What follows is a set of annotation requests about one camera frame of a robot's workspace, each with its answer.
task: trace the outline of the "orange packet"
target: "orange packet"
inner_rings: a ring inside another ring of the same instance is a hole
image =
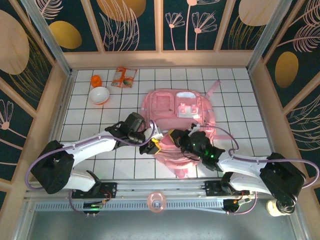
[[[117,67],[111,83],[111,86],[118,88],[131,88],[134,83],[137,70],[126,67]]]

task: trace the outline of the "gold circle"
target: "gold circle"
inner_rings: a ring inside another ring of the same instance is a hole
[[[290,51],[280,55],[275,65],[275,82],[280,88],[289,87],[295,80],[299,69],[297,56]]]
[[[20,23],[0,10],[0,69],[7,74],[23,72],[29,61],[28,36]]]
[[[49,28],[61,47],[66,49],[76,49],[82,44],[79,31],[66,21],[55,21]]]
[[[96,0],[102,12],[107,15],[109,18],[124,22],[125,21],[125,7],[126,5],[128,10],[132,9],[135,14],[135,17],[140,17],[146,9],[146,0]]]
[[[249,26],[263,26],[278,6],[279,0],[241,0],[239,18]]]

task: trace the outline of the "backpack strap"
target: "backpack strap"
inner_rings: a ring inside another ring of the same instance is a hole
[[[220,83],[220,80],[217,80],[212,84],[212,86],[209,88],[209,91],[205,95],[207,99],[210,98],[210,96],[215,92],[215,90],[219,87]]]

